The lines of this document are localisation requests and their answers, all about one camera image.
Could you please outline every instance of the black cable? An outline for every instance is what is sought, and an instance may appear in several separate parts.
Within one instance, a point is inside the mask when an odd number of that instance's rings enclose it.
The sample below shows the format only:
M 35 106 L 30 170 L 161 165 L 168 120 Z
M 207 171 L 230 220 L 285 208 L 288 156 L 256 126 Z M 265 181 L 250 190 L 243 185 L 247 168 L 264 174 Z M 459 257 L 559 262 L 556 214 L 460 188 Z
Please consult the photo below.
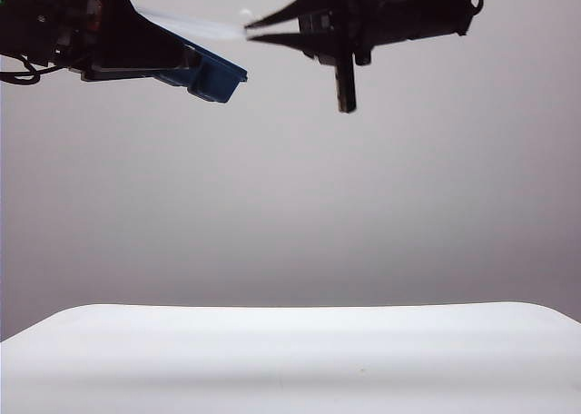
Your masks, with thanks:
M 41 75 L 50 74 L 52 72 L 64 69 L 64 66 L 48 67 L 46 69 L 38 70 L 28 61 L 23 55 L 10 54 L 11 58 L 19 60 L 28 69 L 28 72 L 0 72 L 0 81 L 16 85 L 33 85 L 40 82 Z

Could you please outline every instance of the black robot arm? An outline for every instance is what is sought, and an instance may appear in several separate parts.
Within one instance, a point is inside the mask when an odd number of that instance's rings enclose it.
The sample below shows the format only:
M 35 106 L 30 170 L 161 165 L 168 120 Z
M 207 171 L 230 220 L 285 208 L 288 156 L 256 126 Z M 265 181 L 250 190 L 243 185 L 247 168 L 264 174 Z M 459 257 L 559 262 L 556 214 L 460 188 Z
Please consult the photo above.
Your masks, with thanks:
M 85 81 L 154 77 L 226 102 L 246 81 L 246 71 L 148 21 L 130 0 L 0 0 L 0 53 L 28 69 L 2 73 L 13 84 L 69 68 Z
M 465 35 L 484 0 L 296 0 L 279 12 L 247 25 L 258 28 L 294 18 L 297 34 L 265 34 L 250 40 L 301 50 L 335 66 L 340 111 L 356 108 L 353 59 L 371 63 L 371 50 L 439 35 Z

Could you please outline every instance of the gray background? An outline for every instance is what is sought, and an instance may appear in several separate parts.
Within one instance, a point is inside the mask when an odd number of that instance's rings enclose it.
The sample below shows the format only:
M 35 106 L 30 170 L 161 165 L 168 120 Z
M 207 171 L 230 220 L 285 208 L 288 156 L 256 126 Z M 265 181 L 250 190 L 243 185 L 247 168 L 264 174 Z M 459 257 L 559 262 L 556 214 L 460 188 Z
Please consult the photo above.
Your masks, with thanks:
M 290 0 L 133 0 L 241 24 Z M 96 302 L 532 301 L 581 319 L 579 0 L 487 0 L 469 36 L 249 69 L 227 105 L 72 73 L 5 85 L 4 337 Z

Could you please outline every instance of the white tabletop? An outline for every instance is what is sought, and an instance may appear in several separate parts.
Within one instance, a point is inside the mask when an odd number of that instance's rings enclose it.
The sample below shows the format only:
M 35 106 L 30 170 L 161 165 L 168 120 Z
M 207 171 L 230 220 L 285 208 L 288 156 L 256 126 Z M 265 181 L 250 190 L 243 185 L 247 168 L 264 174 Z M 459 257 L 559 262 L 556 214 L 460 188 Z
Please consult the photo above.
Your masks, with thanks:
M 580 413 L 581 325 L 539 306 L 95 305 L 2 344 L 2 412 Z

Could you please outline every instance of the white object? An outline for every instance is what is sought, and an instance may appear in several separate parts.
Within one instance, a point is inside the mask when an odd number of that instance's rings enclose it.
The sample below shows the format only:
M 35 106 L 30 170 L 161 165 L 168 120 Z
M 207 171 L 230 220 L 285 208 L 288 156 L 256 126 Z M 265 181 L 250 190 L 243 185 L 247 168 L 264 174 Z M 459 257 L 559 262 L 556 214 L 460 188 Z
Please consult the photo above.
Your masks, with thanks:
M 581 412 L 581 325 L 520 303 L 88 306 L 2 362 L 6 414 Z

